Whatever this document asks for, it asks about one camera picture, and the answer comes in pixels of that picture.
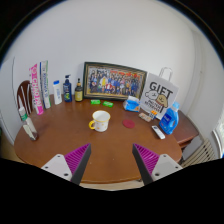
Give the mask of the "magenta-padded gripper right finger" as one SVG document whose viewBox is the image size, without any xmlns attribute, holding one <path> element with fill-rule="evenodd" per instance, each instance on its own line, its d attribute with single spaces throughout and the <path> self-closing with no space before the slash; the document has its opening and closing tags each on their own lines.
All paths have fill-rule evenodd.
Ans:
<svg viewBox="0 0 224 224">
<path fill-rule="evenodd" d="M 158 155 L 138 144 L 133 145 L 132 153 L 145 185 L 182 169 L 168 154 Z"/>
</svg>

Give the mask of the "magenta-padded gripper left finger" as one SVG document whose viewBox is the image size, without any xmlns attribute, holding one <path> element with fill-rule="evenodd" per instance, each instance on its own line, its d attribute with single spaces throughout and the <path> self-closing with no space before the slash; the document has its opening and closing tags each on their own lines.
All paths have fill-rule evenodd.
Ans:
<svg viewBox="0 0 224 224">
<path fill-rule="evenodd" d="M 79 185 L 91 155 L 91 144 L 83 145 L 66 155 L 56 154 L 42 169 Z"/>
</svg>

